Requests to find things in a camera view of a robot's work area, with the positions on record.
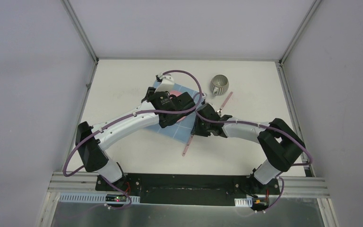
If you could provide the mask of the pink handled fork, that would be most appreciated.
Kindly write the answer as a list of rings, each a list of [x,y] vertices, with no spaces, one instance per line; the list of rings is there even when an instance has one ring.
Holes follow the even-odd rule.
[[[186,143],[186,145],[185,145],[185,147],[184,147],[184,150],[183,150],[183,152],[182,152],[182,156],[183,156],[183,157],[184,157],[184,156],[186,156],[186,153],[188,152],[188,149],[189,149],[189,147],[190,147],[190,144],[191,144],[191,142],[192,142],[193,138],[194,138],[194,135],[193,135],[193,134],[192,134],[192,135],[190,135],[189,140],[188,140],[188,142]]]

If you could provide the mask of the pink plate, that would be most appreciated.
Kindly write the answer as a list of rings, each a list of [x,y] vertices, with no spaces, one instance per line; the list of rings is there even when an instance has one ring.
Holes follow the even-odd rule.
[[[174,96],[180,96],[182,94],[182,92],[180,91],[176,91],[176,90],[172,90],[169,92],[170,95],[174,95]],[[186,118],[186,116],[183,116],[182,118],[180,118],[177,122],[181,122]]]

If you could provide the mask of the blue checked cloth napkin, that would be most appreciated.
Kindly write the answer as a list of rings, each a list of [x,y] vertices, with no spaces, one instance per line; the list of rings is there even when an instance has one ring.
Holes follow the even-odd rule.
[[[187,92],[191,97],[194,98],[195,103],[199,100],[198,91],[184,87],[180,84],[175,84],[172,90],[180,91],[182,93]],[[194,126],[195,117],[195,113],[191,113],[186,116],[183,121],[177,122],[172,126],[161,128],[159,124],[155,124],[146,127],[146,129],[151,132],[167,136],[174,140],[178,140],[182,143],[187,143],[191,135],[192,128]]]

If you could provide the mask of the pink handled spoon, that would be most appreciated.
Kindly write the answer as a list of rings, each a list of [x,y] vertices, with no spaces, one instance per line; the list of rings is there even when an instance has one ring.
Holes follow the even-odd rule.
[[[228,101],[230,100],[231,96],[233,95],[233,92],[230,92],[228,94],[228,96],[226,97],[226,99],[224,100],[224,102],[221,104],[221,106],[219,107],[219,109],[217,110],[217,113],[219,116],[222,115],[222,110],[224,109],[224,107],[226,106],[226,104],[228,103]]]

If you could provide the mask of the grey ribbed mug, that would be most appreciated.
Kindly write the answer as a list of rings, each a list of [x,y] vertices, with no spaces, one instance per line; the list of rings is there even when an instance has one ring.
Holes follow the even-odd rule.
[[[228,91],[229,80],[225,75],[216,75],[210,81],[210,91],[214,96],[221,96]]]

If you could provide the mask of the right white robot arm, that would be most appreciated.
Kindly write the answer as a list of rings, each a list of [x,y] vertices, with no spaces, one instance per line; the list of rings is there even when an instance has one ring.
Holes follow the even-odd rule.
[[[269,123],[253,123],[231,115],[220,116],[210,104],[196,111],[193,135],[239,138],[258,143],[266,160],[250,175],[252,192],[263,193],[268,183],[282,172],[287,172],[305,150],[304,142],[280,118]]]

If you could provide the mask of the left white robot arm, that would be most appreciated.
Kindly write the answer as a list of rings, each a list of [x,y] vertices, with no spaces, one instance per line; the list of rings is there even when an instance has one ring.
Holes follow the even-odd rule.
[[[193,112],[196,105],[193,97],[184,92],[178,96],[167,91],[156,92],[149,87],[141,104],[122,116],[89,125],[78,125],[76,142],[78,154],[87,172],[97,172],[107,180],[113,191],[125,186],[125,178],[120,165],[106,154],[106,150],[124,137],[151,125],[166,128],[176,124],[181,118]]]

